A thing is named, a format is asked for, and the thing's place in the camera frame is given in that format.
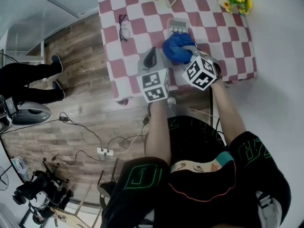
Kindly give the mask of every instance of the eyeglasses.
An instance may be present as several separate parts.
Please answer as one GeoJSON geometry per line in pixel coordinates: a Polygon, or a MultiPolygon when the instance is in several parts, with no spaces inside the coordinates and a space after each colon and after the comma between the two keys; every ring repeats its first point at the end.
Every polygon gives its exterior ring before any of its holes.
{"type": "Polygon", "coordinates": [[[127,17],[126,14],[124,14],[124,15],[120,14],[118,22],[119,22],[119,26],[120,26],[120,29],[119,29],[120,41],[123,41],[123,40],[128,41],[127,38],[129,38],[130,32],[128,29],[126,29],[124,27],[129,24],[129,18],[127,17]]]}

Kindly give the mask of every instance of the white cable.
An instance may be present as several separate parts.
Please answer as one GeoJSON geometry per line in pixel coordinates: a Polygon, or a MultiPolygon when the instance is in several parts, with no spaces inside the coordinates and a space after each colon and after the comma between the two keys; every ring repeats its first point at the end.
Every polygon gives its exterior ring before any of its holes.
{"type": "Polygon", "coordinates": [[[114,152],[114,153],[119,153],[119,154],[121,154],[121,153],[125,153],[125,152],[129,151],[129,149],[131,148],[132,143],[135,141],[135,139],[138,138],[138,136],[144,131],[144,129],[145,129],[146,126],[148,126],[148,125],[149,125],[149,124],[145,125],[145,126],[143,127],[143,129],[137,134],[137,136],[136,136],[136,137],[132,140],[132,142],[130,143],[130,146],[129,146],[129,148],[128,148],[127,150],[122,151],[122,152],[114,152]]]}
{"type": "Polygon", "coordinates": [[[196,109],[193,109],[193,108],[189,108],[189,109],[194,110],[194,111],[197,111],[197,112],[200,112],[200,113],[204,113],[204,114],[206,114],[206,115],[208,115],[208,116],[212,116],[212,117],[214,117],[214,118],[218,118],[218,119],[219,119],[219,117],[217,117],[217,116],[213,116],[213,115],[210,115],[209,113],[206,113],[206,112],[201,112],[201,111],[196,110],[196,109]]]}

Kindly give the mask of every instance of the sneaker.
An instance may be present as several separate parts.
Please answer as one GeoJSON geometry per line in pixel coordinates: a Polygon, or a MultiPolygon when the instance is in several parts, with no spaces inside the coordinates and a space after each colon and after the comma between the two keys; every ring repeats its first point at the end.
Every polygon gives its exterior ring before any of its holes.
{"type": "Polygon", "coordinates": [[[62,65],[61,58],[60,58],[59,55],[57,55],[57,54],[53,55],[52,56],[52,62],[60,64],[61,65],[61,72],[60,73],[64,72],[65,68],[62,65]]]}
{"type": "Polygon", "coordinates": [[[60,90],[62,91],[62,93],[63,93],[63,99],[66,98],[66,93],[65,93],[65,91],[61,88],[61,86],[60,86],[60,84],[58,83],[58,81],[56,81],[56,80],[53,81],[52,86],[53,86],[53,89],[60,89],[60,90]]]}
{"type": "Polygon", "coordinates": [[[169,97],[168,99],[167,99],[167,103],[168,103],[168,105],[176,105],[176,99],[174,98],[174,97],[169,97]]]}

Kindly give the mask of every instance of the white cube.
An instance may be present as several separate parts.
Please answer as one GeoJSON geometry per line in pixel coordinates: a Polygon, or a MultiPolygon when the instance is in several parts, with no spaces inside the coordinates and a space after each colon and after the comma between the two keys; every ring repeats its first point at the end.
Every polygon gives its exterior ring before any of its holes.
{"type": "Polygon", "coordinates": [[[168,98],[170,80],[167,68],[138,76],[137,82],[148,103],[168,98]]]}
{"type": "Polygon", "coordinates": [[[190,63],[182,77],[190,85],[200,90],[205,90],[217,79],[213,62],[201,56],[196,57],[195,61],[190,63]]]}

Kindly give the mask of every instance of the blue towel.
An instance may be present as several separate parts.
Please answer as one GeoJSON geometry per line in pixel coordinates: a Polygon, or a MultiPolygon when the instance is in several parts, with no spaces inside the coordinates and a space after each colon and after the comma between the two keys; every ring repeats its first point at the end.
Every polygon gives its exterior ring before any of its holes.
{"type": "Polygon", "coordinates": [[[195,43],[191,41],[191,37],[187,33],[174,33],[171,37],[166,39],[162,45],[162,49],[170,61],[176,63],[189,63],[192,54],[181,48],[183,46],[195,46],[195,43]]]}

